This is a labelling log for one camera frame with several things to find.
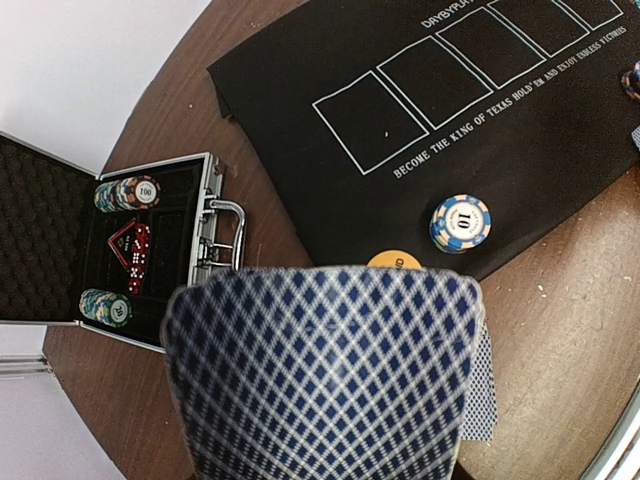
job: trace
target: open case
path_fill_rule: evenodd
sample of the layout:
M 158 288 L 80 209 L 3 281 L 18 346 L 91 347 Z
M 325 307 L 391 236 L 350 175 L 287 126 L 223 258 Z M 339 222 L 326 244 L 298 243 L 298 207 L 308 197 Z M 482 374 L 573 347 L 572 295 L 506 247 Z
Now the open case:
M 160 323 L 174 290 L 241 266 L 246 219 L 222 199 L 223 174 L 223 164 L 203 153 L 95 177 L 0 134 L 0 323 L 77 325 L 163 352 Z M 142 175 L 161 187 L 157 206 L 96 208 L 98 185 Z M 223 212 L 237 217 L 227 242 L 218 239 Z M 138 224 L 150 237 L 144 283 L 133 295 L 109 239 Z M 129 322 L 112 328 L 84 317 L 79 300 L 88 289 L 127 296 Z

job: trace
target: stack of poker chips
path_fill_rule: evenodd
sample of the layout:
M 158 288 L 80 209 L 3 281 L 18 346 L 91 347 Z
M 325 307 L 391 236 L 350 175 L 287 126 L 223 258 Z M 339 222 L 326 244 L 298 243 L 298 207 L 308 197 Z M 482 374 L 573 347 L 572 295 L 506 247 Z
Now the stack of poker chips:
M 146 175 L 114 180 L 99 185 L 93 201 L 104 213 L 146 210 L 160 203 L 160 184 Z
M 456 195 L 436 209 L 429 231 L 440 251 L 465 253 L 487 239 L 491 231 L 491 214 L 481 200 L 471 195 Z
M 622 87 L 629 98 L 640 101 L 640 62 L 622 76 Z
M 132 314 L 127 297 L 97 289 L 82 292 L 80 311 L 89 320 L 114 328 L 124 327 Z

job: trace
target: round wooden table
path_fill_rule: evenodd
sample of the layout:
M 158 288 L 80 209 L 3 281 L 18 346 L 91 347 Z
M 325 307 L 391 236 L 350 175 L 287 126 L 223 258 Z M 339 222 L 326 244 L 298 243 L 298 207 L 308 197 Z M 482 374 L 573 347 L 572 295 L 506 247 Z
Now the round wooden table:
M 206 67 L 302 3 L 213 2 L 144 93 L 108 164 L 222 158 L 224 195 L 249 216 L 246 265 L 311 262 L 242 129 L 221 118 Z M 461 448 L 476 479 L 579 478 L 624 410 L 640 373 L 639 180 L 633 169 L 482 283 L 500 419 L 493 443 Z M 45 352 L 127 478 L 192 473 L 161 355 L 61 328 L 49 329 Z

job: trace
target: poker mat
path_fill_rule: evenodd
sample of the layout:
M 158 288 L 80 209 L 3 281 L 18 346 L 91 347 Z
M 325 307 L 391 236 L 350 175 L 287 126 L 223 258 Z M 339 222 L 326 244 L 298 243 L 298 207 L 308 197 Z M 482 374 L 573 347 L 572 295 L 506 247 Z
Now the poker mat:
M 315 264 L 394 249 L 482 279 L 637 162 L 639 22 L 623 0 L 312 0 L 209 73 Z M 429 223 L 457 194 L 492 231 L 447 255 Z

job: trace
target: blue diamond pattern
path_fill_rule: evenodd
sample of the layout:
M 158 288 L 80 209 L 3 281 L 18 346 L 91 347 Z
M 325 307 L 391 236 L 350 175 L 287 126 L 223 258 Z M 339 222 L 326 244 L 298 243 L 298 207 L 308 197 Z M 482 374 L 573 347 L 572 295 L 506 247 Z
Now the blue diamond pattern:
M 445 479 L 484 308 L 452 272 L 243 270 L 177 294 L 164 338 L 198 476 Z

